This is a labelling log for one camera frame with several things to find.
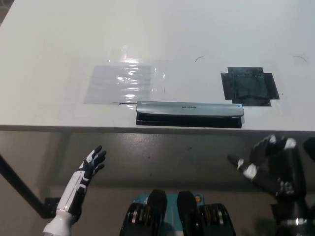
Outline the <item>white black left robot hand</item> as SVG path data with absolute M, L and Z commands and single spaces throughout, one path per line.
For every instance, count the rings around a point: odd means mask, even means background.
M 57 210 L 76 216 L 80 211 L 88 186 L 96 173 L 104 168 L 106 151 L 98 146 L 83 160 L 77 171 L 70 178 Z

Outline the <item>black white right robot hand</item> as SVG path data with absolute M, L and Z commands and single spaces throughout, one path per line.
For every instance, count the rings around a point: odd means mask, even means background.
M 229 154 L 227 160 L 245 179 L 279 201 L 306 196 L 303 165 L 294 138 L 272 134 L 256 143 L 247 158 Z

